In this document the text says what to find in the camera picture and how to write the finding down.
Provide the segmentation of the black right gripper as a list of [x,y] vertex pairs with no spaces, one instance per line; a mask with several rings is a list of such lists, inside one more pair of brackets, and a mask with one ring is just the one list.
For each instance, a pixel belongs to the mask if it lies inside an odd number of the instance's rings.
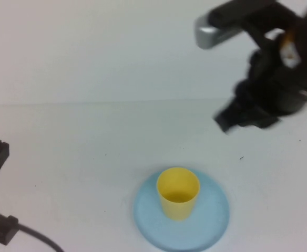
[[213,117],[222,132],[233,127],[266,129],[307,103],[307,36],[264,38],[250,58],[247,78],[234,99]]

